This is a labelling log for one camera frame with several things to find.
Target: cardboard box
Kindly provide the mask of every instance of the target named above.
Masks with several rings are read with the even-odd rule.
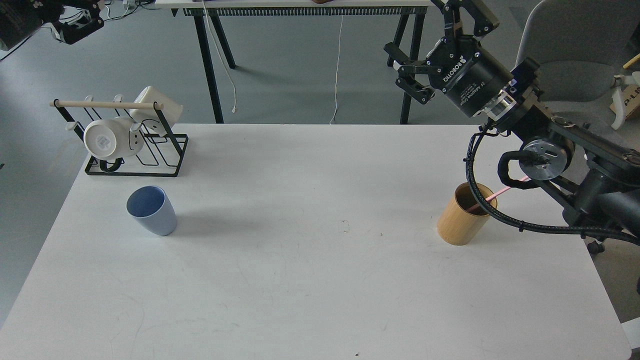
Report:
[[[629,85],[622,91],[622,103],[627,109],[625,121],[640,117],[640,86]],[[613,104],[609,107],[615,112]]]

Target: gray chair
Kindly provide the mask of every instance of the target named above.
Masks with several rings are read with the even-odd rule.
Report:
[[[527,19],[517,63],[540,64],[541,100],[557,115],[624,145],[610,124],[614,75],[623,50],[640,22],[640,0],[544,0]],[[565,176],[581,182],[587,167],[576,151]]]

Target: power strip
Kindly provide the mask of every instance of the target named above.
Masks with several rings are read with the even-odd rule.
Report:
[[[124,10],[135,9],[136,6],[136,0],[122,0],[122,7]]]

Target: mug handle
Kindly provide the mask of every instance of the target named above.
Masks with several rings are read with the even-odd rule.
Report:
[[[114,172],[120,168],[120,165],[122,165],[123,162],[124,160],[122,158],[117,158],[116,162],[108,167],[106,160],[100,160],[100,170],[106,173]]]

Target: blue cup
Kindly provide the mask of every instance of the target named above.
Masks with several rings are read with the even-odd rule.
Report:
[[[173,206],[159,186],[137,189],[127,200],[127,211],[145,229],[154,234],[169,235],[178,224]]]

